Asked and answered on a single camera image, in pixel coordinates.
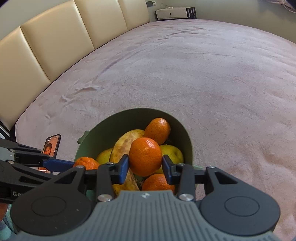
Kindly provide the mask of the overripe banana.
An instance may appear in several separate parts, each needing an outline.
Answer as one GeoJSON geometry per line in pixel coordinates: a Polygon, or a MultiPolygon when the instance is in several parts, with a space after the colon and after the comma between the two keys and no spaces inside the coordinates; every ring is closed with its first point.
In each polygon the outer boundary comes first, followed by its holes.
{"type": "MultiPolygon", "coordinates": [[[[144,136],[144,130],[139,130],[139,129],[131,130],[125,133],[124,135],[122,135],[118,139],[118,141],[115,143],[112,149],[109,161],[113,163],[118,163],[123,155],[129,154],[132,142],[137,138],[141,138],[143,136],[144,136]]],[[[134,174],[130,169],[128,170],[128,173],[126,175],[125,182],[121,185],[114,184],[112,185],[112,187],[116,196],[119,196],[122,190],[139,191],[134,174]]]]}

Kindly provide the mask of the small mandarin orange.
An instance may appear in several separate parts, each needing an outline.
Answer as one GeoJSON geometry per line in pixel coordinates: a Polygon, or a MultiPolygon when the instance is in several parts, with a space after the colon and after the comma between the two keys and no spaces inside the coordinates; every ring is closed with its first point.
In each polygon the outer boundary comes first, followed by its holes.
{"type": "Polygon", "coordinates": [[[100,164],[93,158],[80,157],[75,161],[73,166],[84,166],[86,170],[97,170],[99,165],[100,164]]]}

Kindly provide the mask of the cream padded headboard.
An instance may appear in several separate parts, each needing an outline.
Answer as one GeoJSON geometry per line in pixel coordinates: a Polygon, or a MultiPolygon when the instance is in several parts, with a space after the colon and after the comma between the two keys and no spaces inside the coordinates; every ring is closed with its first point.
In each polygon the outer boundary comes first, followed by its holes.
{"type": "Polygon", "coordinates": [[[71,66],[148,22],[144,1],[67,1],[18,26],[1,40],[1,123],[11,129],[71,66]]]}

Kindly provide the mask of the yellow-green apple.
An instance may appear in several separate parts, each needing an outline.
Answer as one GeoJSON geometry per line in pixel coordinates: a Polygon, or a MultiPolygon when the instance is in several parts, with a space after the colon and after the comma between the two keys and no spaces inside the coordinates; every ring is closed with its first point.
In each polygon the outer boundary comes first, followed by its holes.
{"type": "Polygon", "coordinates": [[[153,155],[153,158],[154,158],[153,161],[154,161],[154,167],[155,167],[153,174],[163,173],[160,151],[162,151],[162,156],[168,155],[168,157],[171,159],[171,161],[174,164],[179,164],[184,162],[183,154],[177,147],[172,145],[161,145],[156,150],[156,154],[153,155]]]}
{"type": "Polygon", "coordinates": [[[102,151],[96,158],[98,164],[102,165],[109,162],[112,148],[102,151]]]}

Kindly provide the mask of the pink bed blanket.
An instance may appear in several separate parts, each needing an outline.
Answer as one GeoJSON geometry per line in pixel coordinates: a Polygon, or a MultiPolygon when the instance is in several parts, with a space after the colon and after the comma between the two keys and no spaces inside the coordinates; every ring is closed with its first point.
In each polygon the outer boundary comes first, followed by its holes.
{"type": "Polygon", "coordinates": [[[16,123],[16,140],[58,157],[110,115],[162,110],[192,141],[194,163],[214,165],[280,205],[275,233],[295,237],[295,44],[210,20],[152,22],[95,50],[54,81],[16,123]]]}

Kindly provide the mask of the white nightstand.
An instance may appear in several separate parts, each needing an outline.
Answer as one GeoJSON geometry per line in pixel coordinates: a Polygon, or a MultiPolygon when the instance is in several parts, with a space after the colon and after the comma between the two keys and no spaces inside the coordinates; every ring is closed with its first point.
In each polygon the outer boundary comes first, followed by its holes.
{"type": "Polygon", "coordinates": [[[196,9],[192,7],[168,7],[155,11],[156,20],[197,19],[196,9]]]}

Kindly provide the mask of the green fruit bowl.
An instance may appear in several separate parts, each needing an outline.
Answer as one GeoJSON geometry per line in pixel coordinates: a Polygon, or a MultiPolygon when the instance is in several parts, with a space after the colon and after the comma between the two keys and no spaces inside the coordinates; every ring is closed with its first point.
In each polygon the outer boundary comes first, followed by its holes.
{"type": "Polygon", "coordinates": [[[77,141],[79,148],[75,159],[88,157],[99,164],[117,163],[136,138],[144,136],[144,130],[155,118],[165,119],[171,132],[164,142],[163,151],[173,162],[193,164],[193,147],[185,127],[172,115],[150,108],[134,108],[116,113],[86,131],[77,141]]]}

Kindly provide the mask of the smartphone with lit screen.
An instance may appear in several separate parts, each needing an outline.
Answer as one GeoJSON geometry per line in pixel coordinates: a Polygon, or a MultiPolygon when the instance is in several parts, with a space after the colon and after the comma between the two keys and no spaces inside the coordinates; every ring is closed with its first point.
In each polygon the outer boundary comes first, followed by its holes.
{"type": "Polygon", "coordinates": [[[50,158],[56,158],[60,145],[60,140],[60,134],[56,134],[46,138],[42,153],[48,155],[50,158]]]}

